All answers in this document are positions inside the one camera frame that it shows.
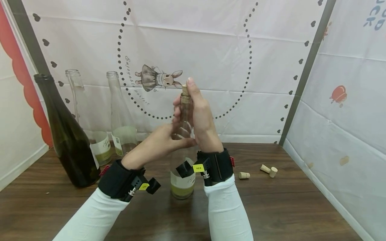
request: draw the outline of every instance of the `wine bottle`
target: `wine bottle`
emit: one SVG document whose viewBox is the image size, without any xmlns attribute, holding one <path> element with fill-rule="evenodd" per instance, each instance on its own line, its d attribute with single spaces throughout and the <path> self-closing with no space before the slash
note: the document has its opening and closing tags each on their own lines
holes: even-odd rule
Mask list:
<svg viewBox="0 0 386 241">
<path fill-rule="evenodd" d="M 107 79 L 111 94 L 111 130 L 115 152 L 124 156 L 138 145 L 137 129 L 123 99 L 118 73 L 107 72 Z"/>
<path fill-rule="evenodd" d="M 68 69 L 66 76 L 73 94 L 75 119 L 86 133 L 99 165 L 106 165 L 111 161 L 112 152 L 107 132 L 101 131 L 102 128 L 95 123 L 100 113 L 92 108 L 79 71 Z"/>
<path fill-rule="evenodd" d="M 55 152 L 72 184 L 87 187 L 99 179 L 100 168 L 87 135 L 60 97 L 51 75 L 35 74 L 47 107 Z"/>
<path fill-rule="evenodd" d="M 188 93 L 186 85 L 182 85 L 182 94 L 180 98 L 181 116 L 179 128 L 172 135 L 175 140 L 182 138 L 194 138 L 193 127 L 191 124 L 193 117 L 193 105 L 192 99 Z M 188 198 L 194 190 L 194 183 L 196 181 L 196 173 L 193 173 L 189 177 L 182 178 L 176 167 L 181 165 L 184 161 L 187 161 L 190 165 L 193 165 L 197 159 L 196 147 L 190 147 L 186 149 L 179 149 L 171 154 L 170 161 L 170 183 L 171 193 L 177 199 Z"/>
</svg>

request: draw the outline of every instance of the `cork in bottle neck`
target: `cork in bottle neck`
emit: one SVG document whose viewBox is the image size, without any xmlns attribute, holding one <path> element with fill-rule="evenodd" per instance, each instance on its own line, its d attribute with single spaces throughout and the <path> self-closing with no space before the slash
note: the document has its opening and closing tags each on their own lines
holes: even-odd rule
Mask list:
<svg viewBox="0 0 386 241">
<path fill-rule="evenodd" d="M 183 85 L 182 85 L 182 95 L 184 95 L 184 96 L 190 96 L 190 95 L 189 95 L 189 92 L 188 92 L 188 87 L 186 86 L 186 84 L 183 84 Z"/>
<path fill-rule="evenodd" d="M 186 84 L 182 85 L 181 103 L 184 103 L 184 104 L 191 103 L 191 97 L 189 95 L 188 87 L 186 86 Z"/>
</svg>

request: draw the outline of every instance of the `cork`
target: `cork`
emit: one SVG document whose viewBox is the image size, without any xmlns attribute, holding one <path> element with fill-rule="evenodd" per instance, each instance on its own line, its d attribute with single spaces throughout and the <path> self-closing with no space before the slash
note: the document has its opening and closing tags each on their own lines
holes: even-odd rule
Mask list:
<svg viewBox="0 0 386 241">
<path fill-rule="evenodd" d="M 278 172 L 278 169 L 276 167 L 271 167 L 271 171 L 269 172 L 269 176 L 274 178 L 277 172 Z"/>
<path fill-rule="evenodd" d="M 248 172 L 239 172 L 239 179 L 249 179 L 251 175 Z"/>
<path fill-rule="evenodd" d="M 184 96 L 190 96 L 190 95 L 189 95 L 189 92 L 188 92 L 188 87 L 186 86 L 186 84 L 183 84 L 183 85 L 182 85 L 182 95 L 184 95 Z"/>
<path fill-rule="evenodd" d="M 271 172 L 271 170 L 264 164 L 261 165 L 260 170 L 262 170 L 263 172 L 266 172 L 268 174 Z"/>
</svg>

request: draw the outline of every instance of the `red tag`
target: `red tag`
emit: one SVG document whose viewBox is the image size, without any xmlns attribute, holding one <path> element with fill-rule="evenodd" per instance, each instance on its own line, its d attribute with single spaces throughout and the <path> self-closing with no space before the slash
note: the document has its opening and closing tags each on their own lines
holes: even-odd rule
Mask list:
<svg viewBox="0 0 386 241">
<path fill-rule="evenodd" d="M 105 167 L 105 169 L 103 169 L 103 171 L 101 171 L 101 173 L 99 174 L 99 176 L 103 176 L 105 174 L 105 172 L 110 168 L 110 165 L 107 165 Z"/>
<path fill-rule="evenodd" d="M 232 166 L 235 167 L 235 159 L 233 157 L 230 157 L 230 162 L 232 163 Z"/>
</svg>

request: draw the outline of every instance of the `red scalloped border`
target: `red scalloped border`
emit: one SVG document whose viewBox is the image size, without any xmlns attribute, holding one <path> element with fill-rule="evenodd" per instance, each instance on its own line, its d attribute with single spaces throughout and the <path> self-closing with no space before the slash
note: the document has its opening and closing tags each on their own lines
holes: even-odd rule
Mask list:
<svg viewBox="0 0 386 241">
<path fill-rule="evenodd" d="M 51 131 L 48 125 L 46 115 L 40 104 L 39 97 L 36 93 L 31 76 L 29 75 L 27 66 L 25 65 L 22 53 L 17 45 L 15 36 L 11 26 L 8 23 L 7 16 L 3 6 L 0 4 L 0 43 L 3 46 L 6 54 L 12 59 L 12 68 L 17 80 L 24 87 L 24 97 L 28 105 L 32 107 L 33 115 L 36 124 L 42 129 L 42 138 L 44 142 L 51 148 L 52 138 Z"/>
</svg>

